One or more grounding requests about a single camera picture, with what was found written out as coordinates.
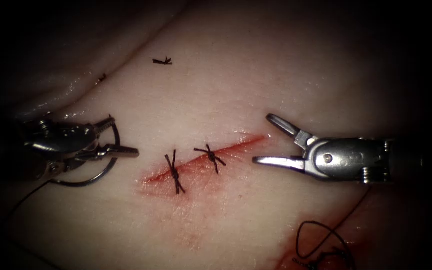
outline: pale skin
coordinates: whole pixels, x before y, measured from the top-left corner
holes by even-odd
[[[267,123],[268,113],[319,137],[395,136],[417,129],[421,104],[417,98],[403,102],[411,88],[402,78],[406,59],[375,44],[377,37],[359,25],[336,23],[338,16],[331,14],[282,3],[181,2],[120,20],[81,19],[85,27],[75,23],[71,32],[53,36],[34,52],[39,61],[33,68],[40,72],[22,68],[21,75],[8,77],[14,90],[0,103],[17,100],[11,110],[23,118],[53,111],[57,120],[94,123],[111,114],[121,144],[138,148],[140,157],[120,158],[89,187],[44,187],[15,214],[11,236],[65,269],[277,268],[272,258],[281,256],[281,245],[308,214],[324,220],[335,209],[350,209],[366,188],[328,184],[248,159],[215,196],[224,207],[209,221],[203,195],[191,210],[178,212],[171,202],[137,190],[145,176],[167,166],[164,156],[172,159],[174,149],[178,166],[203,155],[194,148],[209,144],[217,151],[237,144],[242,134],[270,137],[272,147],[256,149],[254,156],[301,154]],[[166,57],[173,65],[152,63]],[[98,82],[103,74],[106,79]],[[29,96],[24,101],[18,97],[23,91]],[[101,138],[112,139],[110,131]],[[59,178],[83,180],[104,165],[87,164]],[[214,168],[210,161],[208,166]],[[231,166],[219,166],[219,174]],[[183,177],[180,181],[191,190]],[[1,184],[0,198],[6,200],[0,202],[0,218],[37,185]],[[409,207],[417,198],[392,188],[378,189],[371,200],[391,209],[388,224],[362,222],[385,248],[356,258],[359,268],[409,265],[415,252],[410,246],[407,253],[391,248],[418,239],[424,228],[414,225],[415,213],[425,208]],[[369,207],[362,219],[380,210]],[[154,230],[154,217],[167,223]],[[193,230],[197,237],[178,239],[175,228]],[[30,255],[23,261],[40,266]]]

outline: silver metal part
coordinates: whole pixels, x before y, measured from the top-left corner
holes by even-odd
[[[105,157],[137,158],[139,156],[140,152],[136,148],[106,144],[104,147],[98,146],[94,151],[79,154],[75,158],[78,161],[98,161]]]
[[[54,122],[43,117],[24,123],[24,146],[47,161],[40,178],[53,178],[75,170],[87,161],[98,161],[105,157],[137,158],[139,151],[136,148],[116,144],[100,146],[101,134],[114,126],[115,121],[113,117],[108,117],[95,124],[79,124]]]
[[[266,119],[280,131],[293,138],[294,143],[303,150],[306,150],[308,146],[318,139],[318,137],[314,136],[313,134],[297,128],[292,123],[274,114],[268,114]]]
[[[386,140],[318,138],[290,122],[268,114],[266,119],[303,149],[300,157],[255,156],[253,163],[285,168],[321,181],[389,182],[390,144]]]
[[[252,162],[256,164],[270,165],[304,173],[306,160],[302,158],[278,156],[255,156],[252,158]]]

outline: skin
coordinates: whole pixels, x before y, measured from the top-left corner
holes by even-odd
[[[52,111],[56,120],[78,123],[111,114],[122,144],[141,156],[121,158],[89,187],[44,187],[5,231],[65,269],[292,267],[280,259],[298,225],[334,224],[331,214],[349,211],[367,187],[251,164],[252,156],[301,154],[266,114],[342,138],[408,134],[424,116],[409,41],[395,40],[400,36],[378,24],[377,12],[356,10],[290,2],[113,5],[99,20],[90,11],[68,15],[69,25],[49,28],[32,49],[15,45],[14,61],[0,66],[0,110],[21,119]],[[61,14],[68,13],[49,22]],[[166,57],[173,65],[152,63]],[[163,199],[144,193],[146,178],[168,170],[164,155],[172,161],[173,149],[178,166],[203,155],[193,148],[208,143],[218,154],[251,136],[265,142],[251,148],[247,162],[219,167],[221,192],[175,197],[168,189]],[[111,132],[101,137],[102,144],[112,139]],[[104,165],[59,178],[85,179]],[[209,160],[207,166],[214,169]],[[185,190],[200,190],[184,177]],[[39,184],[0,183],[0,220]],[[183,196],[191,201],[178,208]],[[371,191],[341,228],[347,241],[371,243],[355,255],[358,268],[423,263],[414,259],[421,247],[408,244],[423,243],[428,206],[421,197],[397,186]],[[189,232],[192,239],[179,235]],[[47,267],[4,239],[0,245],[10,263]]]

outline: black suture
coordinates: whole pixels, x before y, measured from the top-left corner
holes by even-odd
[[[303,223],[301,223],[301,225],[299,226],[298,230],[297,230],[297,234],[296,234],[296,255],[304,260],[304,259],[308,259],[309,257],[311,257],[317,250],[319,250],[321,248],[321,246],[326,242],[326,240],[328,240],[328,238],[333,235],[335,237],[338,238],[338,240],[341,242],[342,246],[345,249],[344,251],[341,251],[342,253],[338,253],[338,254],[327,254],[327,255],[339,255],[341,257],[343,257],[343,259],[345,260],[346,264],[348,265],[348,268],[351,270],[355,270],[356,269],[356,263],[354,260],[354,257],[351,254],[351,251],[348,247],[348,245],[346,244],[346,242],[344,241],[344,239],[336,232],[336,230],[341,227],[341,225],[356,211],[356,209],[361,205],[361,203],[365,200],[365,198],[368,196],[369,192],[371,191],[371,187],[369,187],[366,192],[364,193],[364,195],[361,197],[361,199],[356,203],[356,205],[352,208],[352,210],[334,227],[334,228],[330,228],[320,222],[317,221],[304,221]],[[301,255],[300,250],[299,250],[299,242],[300,242],[300,234],[301,234],[301,230],[303,228],[303,226],[305,224],[314,224],[317,226],[320,226],[326,230],[329,231],[329,233],[326,235],[326,237],[315,247],[313,248],[313,250],[311,252],[309,252],[306,255]],[[324,255],[325,252],[322,252],[320,254],[320,256],[318,257],[318,260],[316,261],[312,261],[310,262],[310,264],[303,264],[301,262],[299,262],[296,258],[293,258],[293,262],[300,264],[301,266],[307,267],[308,269],[311,270],[316,270],[317,269],[317,264],[319,264],[324,258],[320,259],[320,257],[322,255]]]
[[[164,157],[167,160],[167,164],[169,165],[169,169],[171,170],[172,178],[174,179],[174,184],[176,185],[176,194],[178,195],[180,193],[180,189],[183,193],[186,193],[185,189],[180,183],[180,174],[178,173],[178,170],[175,167],[176,149],[172,153],[172,165],[171,165],[170,157],[167,154],[165,154]]]
[[[173,63],[171,63],[171,58],[168,59],[167,57],[166,57],[166,60],[164,60],[164,61],[153,59],[152,63],[153,64],[164,65],[164,66],[166,66],[166,65],[172,65],[173,64]]]
[[[223,166],[226,166],[226,163],[224,161],[222,161],[221,158],[217,157],[213,151],[211,151],[210,146],[208,144],[206,144],[206,148],[207,148],[207,150],[195,148],[194,151],[206,153],[209,161],[211,161],[214,164],[214,168],[216,169],[216,173],[219,174],[220,172],[218,171],[218,163],[216,163],[216,161],[219,161]]]
[[[102,77],[97,80],[96,85],[98,85],[99,83],[101,83],[104,80],[106,80],[106,73],[102,74]]]

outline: cut suture piece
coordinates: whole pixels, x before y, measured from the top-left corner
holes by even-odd
[[[97,80],[96,85],[98,85],[99,83],[101,83],[104,80],[106,80],[106,73],[102,74],[102,77]]]
[[[218,163],[216,161],[221,163],[223,166],[226,166],[226,163],[224,161],[222,161],[221,158],[217,157],[213,151],[211,151],[210,146],[208,144],[206,144],[206,148],[207,148],[207,150],[195,148],[194,151],[206,153],[209,161],[211,161],[214,164],[214,168],[216,169],[216,173],[219,174],[220,172],[218,171]]]
[[[170,161],[170,157],[167,154],[165,154],[164,157],[167,160],[167,164],[169,165],[169,169],[171,170],[172,178],[174,179],[174,183],[176,184],[176,194],[180,193],[180,189],[183,193],[186,193],[185,189],[180,183],[180,174],[175,168],[176,150],[174,150],[174,152],[172,153],[172,164]]]
[[[153,64],[159,64],[159,65],[165,65],[165,66],[173,64],[173,63],[171,63],[171,58],[168,59],[167,57],[166,57],[166,60],[164,60],[164,61],[153,59],[152,62],[153,62]]]

